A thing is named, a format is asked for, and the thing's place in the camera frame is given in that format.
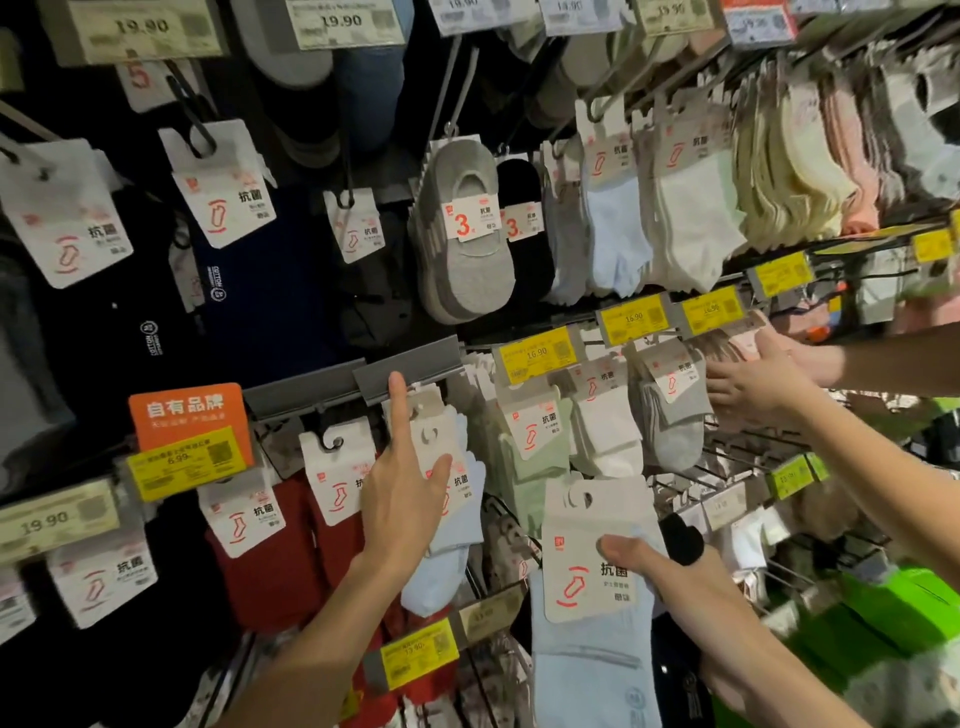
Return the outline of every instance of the price label holder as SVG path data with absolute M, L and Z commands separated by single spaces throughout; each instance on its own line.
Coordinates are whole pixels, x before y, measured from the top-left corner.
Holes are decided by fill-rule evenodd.
M 815 279 L 805 253 L 794 253 L 761 263 L 747 271 L 757 297 L 769 301 L 774 296 L 812 283 Z
M 223 56 L 213 0 L 39 0 L 61 66 Z
M 722 5 L 734 47 L 789 45 L 797 38 L 785 0 L 722 0 Z
M 767 482 L 779 500 L 789 498 L 815 480 L 805 455 L 792 457 L 767 474 Z
M 910 241 L 913 255 L 918 263 L 932 263 L 944 260 L 955 253 L 953 235 L 948 228 L 936 231 L 921 232 L 914 235 Z
M 659 293 L 597 311 L 604 344 L 616 347 L 670 328 L 666 311 L 672 305 L 666 293 Z
M 623 18 L 614 3 L 541 0 L 540 12 L 547 37 L 613 33 L 623 29 Z
M 724 324 L 739 321 L 744 316 L 743 305 L 734 286 L 688 299 L 680 304 L 679 310 L 683 315 L 675 314 L 679 319 L 677 327 L 686 336 L 699 336 Z
M 403 45 L 393 0 L 286 0 L 301 51 Z
M 459 640 L 454 625 L 460 631 Z M 460 658 L 465 645 L 456 613 L 413 634 L 385 644 L 363 659 L 367 685 L 374 692 L 391 692 Z
M 192 490 L 247 468 L 232 427 L 131 455 L 127 464 L 146 502 Z
M 0 566 L 119 526 L 108 478 L 8 505 L 0 509 Z
M 522 384 L 534 376 L 565 369 L 577 363 L 577 354 L 567 327 L 554 328 L 493 350 L 497 371 L 510 384 Z
M 708 31 L 714 26 L 706 0 L 638 0 L 638 6 L 647 36 Z

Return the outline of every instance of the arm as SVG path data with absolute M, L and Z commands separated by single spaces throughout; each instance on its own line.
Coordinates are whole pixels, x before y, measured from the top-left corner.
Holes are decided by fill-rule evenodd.
M 217 728 L 329 728 L 394 597 L 407 583 L 440 524 L 451 458 L 429 480 L 410 436 L 407 387 L 390 375 L 393 442 L 364 480 L 366 544 L 321 612 L 240 695 Z
M 960 395 L 960 323 L 863 341 L 811 347 L 778 338 L 821 387 L 917 397 Z

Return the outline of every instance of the red logo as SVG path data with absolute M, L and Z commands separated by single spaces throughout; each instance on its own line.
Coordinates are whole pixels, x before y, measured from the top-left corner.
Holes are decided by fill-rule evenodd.
M 210 207 L 210 227 L 213 228 L 207 232 L 226 232 L 227 226 L 224 223 L 227 220 L 227 201 L 210 200 L 207 205 Z

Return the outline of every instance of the sock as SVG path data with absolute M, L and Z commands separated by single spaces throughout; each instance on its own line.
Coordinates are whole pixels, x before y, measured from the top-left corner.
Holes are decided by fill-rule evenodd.
M 286 526 L 236 559 L 227 556 L 212 532 L 206 535 L 227 582 L 233 614 L 245 629 L 282 632 L 303 624 L 324 605 L 326 585 L 314 557 L 304 487 L 310 488 L 303 471 L 274 486 Z
M 496 165 L 500 208 L 541 202 L 540 174 L 525 159 L 506 159 Z M 514 260 L 514 292 L 507 306 L 528 306 L 540 301 L 553 285 L 556 269 L 546 231 L 512 242 L 505 231 Z

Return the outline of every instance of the barcode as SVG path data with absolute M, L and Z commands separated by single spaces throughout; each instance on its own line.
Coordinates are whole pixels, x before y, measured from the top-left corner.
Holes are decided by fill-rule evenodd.
M 393 11 L 371 11 L 370 18 L 378 31 L 387 30 L 396 25 Z
M 210 22 L 206 15 L 198 12 L 180 13 L 180 24 L 183 26 L 183 34 L 187 37 L 206 37 L 211 33 Z
M 214 465 L 223 465 L 233 457 L 233 449 L 230 443 L 217 443 L 206 449 L 210 455 L 210 462 Z
M 107 514 L 107 502 L 103 496 L 94 496 L 77 503 L 77 514 L 81 521 L 96 521 Z

